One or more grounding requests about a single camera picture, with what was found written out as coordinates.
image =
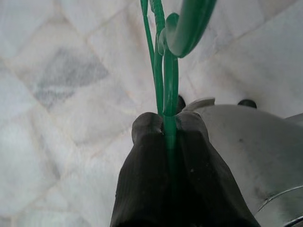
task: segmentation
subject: gray metal part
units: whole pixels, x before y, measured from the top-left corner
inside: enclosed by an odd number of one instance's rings
[[[287,203],[292,191],[303,185],[303,127],[244,106],[214,105],[195,112],[203,118],[212,145],[230,167],[248,208],[262,226],[283,226],[303,214],[302,196],[293,210]],[[288,205],[281,210],[290,214],[282,215],[279,225],[263,223],[261,217],[270,210],[267,206],[275,206],[275,200],[282,205],[286,200]]]

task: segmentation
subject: white marble floor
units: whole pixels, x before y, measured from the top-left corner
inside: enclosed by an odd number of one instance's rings
[[[132,122],[155,111],[139,2],[0,0],[1,227],[109,225]],[[180,94],[303,113],[302,27],[303,0],[218,0]]]

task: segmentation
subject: metal surface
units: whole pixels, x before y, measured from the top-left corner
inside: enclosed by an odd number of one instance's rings
[[[196,112],[261,226],[283,226],[303,215],[303,127],[244,106]]]

